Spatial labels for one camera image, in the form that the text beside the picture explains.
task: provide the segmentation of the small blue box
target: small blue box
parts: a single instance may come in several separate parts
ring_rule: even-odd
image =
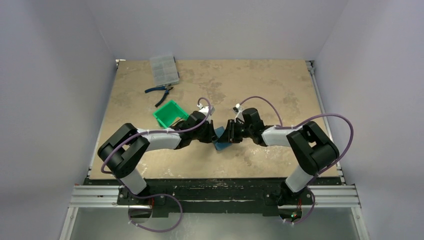
[[[220,126],[217,129],[215,129],[215,133],[218,136],[218,138],[222,136],[222,134],[224,133],[224,131],[225,131],[225,128],[223,126]],[[217,151],[221,151],[221,150],[223,150],[223,149],[228,148],[229,146],[231,146],[231,143],[220,143],[220,142],[217,142],[217,141],[214,142],[213,144],[215,145],[215,149]]]

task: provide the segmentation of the pliers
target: pliers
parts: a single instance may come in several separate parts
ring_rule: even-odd
[[[170,94],[170,90],[173,89],[174,87],[171,86],[171,84],[167,85],[167,86],[157,86],[157,87],[152,87],[149,88],[147,90],[144,90],[145,93],[150,93],[152,91],[161,91],[161,90],[165,90],[165,93],[163,94],[163,97],[160,99],[159,102],[157,102],[154,106],[157,108],[159,107],[159,105],[161,105],[165,99],[167,98],[167,95]]]

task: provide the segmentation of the white backdrop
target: white backdrop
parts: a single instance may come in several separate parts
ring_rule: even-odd
[[[347,0],[87,0],[115,58],[317,57]]]
[[[115,60],[84,0],[0,3],[0,239],[59,238]]]
[[[326,111],[355,127],[341,165],[373,240],[423,239],[423,42],[424,1],[349,1],[316,60]]]

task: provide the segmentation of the purple cable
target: purple cable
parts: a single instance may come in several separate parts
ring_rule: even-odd
[[[268,101],[268,100],[266,100],[265,98],[263,98],[263,97],[261,97],[261,96],[250,96],[250,97],[248,97],[248,98],[246,98],[246,99],[244,99],[243,101],[241,101],[240,102],[240,106],[242,105],[242,104],[244,104],[247,100],[249,100],[249,99],[262,99],[262,100],[264,100],[265,102],[267,102],[270,106],[271,106],[271,108],[272,109],[274,109],[274,112],[275,112],[275,114],[277,115],[277,117],[278,117],[278,121],[279,121],[279,125],[282,127],[283,126],[283,120],[281,120],[281,117],[280,117],[280,114],[278,113],[278,111],[277,111],[277,109],[276,109],[276,107],[270,102],[270,101]]]
[[[185,133],[185,132],[189,132],[189,131],[192,131],[192,130],[194,130],[194,129],[196,129],[196,128],[198,128],[199,126],[201,126],[207,119],[208,119],[208,117],[211,115],[211,102],[209,102],[209,100],[207,99],[207,98],[205,98],[205,97],[200,97],[198,100],[197,100],[197,104],[199,104],[200,103],[200,100],[205,100],[206,102],[207,102],[207,105],[208,105],[208,107],[209,107],[209,111],[207,112],[207,114],[206,114],[206,117],[199,123],[199,124],[197,124],[196,126],[194,126],[194,127],[191,127],[191,128],[188,128],[188,129],[184,129],[184,130],[178,130],[178,131],[167,131],[167,130],[152,130],[152,131],[144,131],[144,132],[140,132],[140,133],[137,133],[137,134],[134,134],[134,135],[132,135],[132,136],[130,136],[129,138],[127,138],[127,139],[125,139],[121,144],[119,144],[110,154],[109,154],[109,156],[107,156],[107,158],[104,160],[104,162],[103,162],[103,164],[101,165],[101,172],[102,173],[104,173],[104,174],[112,174],[112,172],[111,171],[105,171],[105,166],[106,166],[106,164],[108,164],[108,162],[109,162],[109,160],[111,159],[111,157],[120,149],[120,148],[122,148],[125,144],[127,144],[127,143],[129,143],[132,139],[134,139],[134,138],[137,138],[137,137],[139,137],[139,136],[142,136],[142,135],[146,135],[146,134],[157,134],[157,133],[169,133],[169,134],[180,134],[180,133]],[[125,186],[124,185],[124,183],[120,180],[120,179],[118,179],[117,178],[117,180],[118,180],[118,182],[121,184],[121,185],[123,185],[123,186]],[[181,213],[180,214],[180,216],[179,216],[179,218],[178,218],[178,221],[176,221],[176,223],[173,225],[173,226],[171,226],[171,227],[169,227],[169,228],[166,228],[166,229],[163,229],[163,230],[156,230],[156,229],[152,229],[152,228],[148,228],[148,227],[145,227],[145,226],[142,226],[142,225],[140,225],[140,224],[138,224],[138,223],[136,223],[135,221],[133,221],[132,219],[131,219],[131,216],[130,216],[130,213],[128,212],[128,218],[129,218],[129,220],[130,220],[130,222],[132,223],[132,224],[134,224],[136,227],[139,227],[139,228],[142,228],[142,229],[144,229],[144,230],[147,230],[147,231],[150,231],[150,232],[154,232],[154,233],[165,233],[165,232],[168,232],[168,231],[171,231],[171,230],[173,230],[174,228],[176,228],[177,226],[178,226],[178,224],[180,224],[180,222],[181,222],[181,220],[183,219],[183,206],[181,206],[181,203],[180,203],[180,201],[178,201],[178,199],[176,199],[174,196],[172,196],[172,195],[169,195],[169,194],[166,194],[166,193],[159,193],[159,194],[153,194],[153,195],[149,195],[149,196],[137,196],[137,195],[135,195],[135,194],[133,194],[127,187],[125,187],[126,189],[127,189],[127,191],[131,194],[131,196],[133,197],[133,198],[136,198],[136,199],[149,199],[149,198],[154,198],[154,197],[158,197],[158,196],[165,196],[165,197],[169,197],[169,198],[171,198],[171,199],[173,199],[177,204],[178,204],[178,206],[179,206],[179,212]]]
[[[154,233],[165,233],[165,232],[171,231],[174,228],[176,228],[180,224],[181,220],[183,219],[183,206],[181,206],[180,201],[178,201],[178,199],[176,199],[174,196],[172,196],[170,194],[166,194],[166,193],[153,194],[153,195],[150,195],[150,196],[136,196],[134,194],[131,195],[131,197],[136,198],[136,199],[149,199],[149,198],[154,198],[154,197],[159,197],[159,196],[165,196],[165,197],[171,198],[178,204],[180,215],[179,215],[178,220],[176,221],[176,223],[173,226],[171,226],[170,228],[161,229],[161,230],[152,229],[152,228],[142,226],[142,225],[136,223],[134,220],[131,219],[130,210],[128,210],[129,221],[136,227],[139,227],[139,228],[142,228],[144,230],[154,232]]]
[[[310,210],[306,213],[305,216],[302,216],[302,218],[299,221],[296,221],[296,222],[293,221],[292,222],[293,224],[300,224],[301,222],[305,221],[311,215],[312,211],[315,208],[315,195],[308,186],[306,188],[310,191],[310,195],[312,197],[312,206],[310,206]]]

